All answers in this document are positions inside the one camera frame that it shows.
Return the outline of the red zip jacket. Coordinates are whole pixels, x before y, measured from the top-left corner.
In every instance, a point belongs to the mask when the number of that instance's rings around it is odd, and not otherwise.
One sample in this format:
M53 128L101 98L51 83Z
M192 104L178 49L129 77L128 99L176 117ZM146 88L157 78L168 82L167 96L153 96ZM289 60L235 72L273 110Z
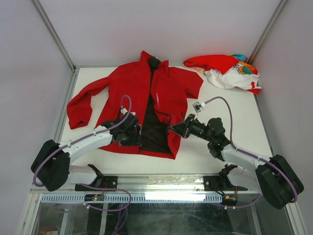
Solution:
M142 127L141 146L120 146L113 143L104 150L123 154L140 154L175 159L180 136L169 126L185 119L188 99L197 99L203 79L193 71L169 66L147 52L135 62L120 65L110 75L86 85L67 105L71 129L88 125L91 99L104 89L109 97L98 124L116 119L124 107L136 113Z

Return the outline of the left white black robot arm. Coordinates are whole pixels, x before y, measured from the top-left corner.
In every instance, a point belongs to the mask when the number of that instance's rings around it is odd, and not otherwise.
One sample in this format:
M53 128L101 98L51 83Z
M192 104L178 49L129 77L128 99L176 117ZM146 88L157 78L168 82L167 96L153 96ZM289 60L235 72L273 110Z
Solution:
M105 121L77 139L60 143L46 141L31 166L33 184L48 191L69 184L92 190L103 188L104 175L95 165L73 163L91 151L113 143L126 147L141 145L141 126L135 115L126 113L116 120Z

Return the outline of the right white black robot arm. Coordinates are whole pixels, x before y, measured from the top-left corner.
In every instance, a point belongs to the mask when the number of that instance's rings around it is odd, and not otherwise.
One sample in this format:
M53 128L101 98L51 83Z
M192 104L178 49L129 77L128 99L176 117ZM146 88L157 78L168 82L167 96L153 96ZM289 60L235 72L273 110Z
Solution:
M169 130L184 139L192 135L207 141L210 154L226 163L217 176L205 178L206 189L218 193L248 189L262 195L276 209L294 202L304 191L304 185L283 156L257 156L234 147L225 136L219 117L204 124L190 114L185 121L170 126Z

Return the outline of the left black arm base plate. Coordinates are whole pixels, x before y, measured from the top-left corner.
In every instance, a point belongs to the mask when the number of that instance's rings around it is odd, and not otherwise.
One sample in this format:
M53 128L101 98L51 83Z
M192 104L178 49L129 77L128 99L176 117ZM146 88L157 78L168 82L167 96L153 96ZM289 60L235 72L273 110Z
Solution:
M75 191L103 191L104 189L117 189L118 177L102 175L97 176L91 184L76 184Z

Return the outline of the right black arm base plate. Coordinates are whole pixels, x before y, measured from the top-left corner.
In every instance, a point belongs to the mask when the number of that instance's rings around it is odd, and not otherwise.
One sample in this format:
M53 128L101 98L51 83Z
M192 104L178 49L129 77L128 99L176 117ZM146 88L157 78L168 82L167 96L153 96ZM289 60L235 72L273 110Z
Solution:
M228 178L219 175L203 176L203 185L205 191L235 191L235 186Z

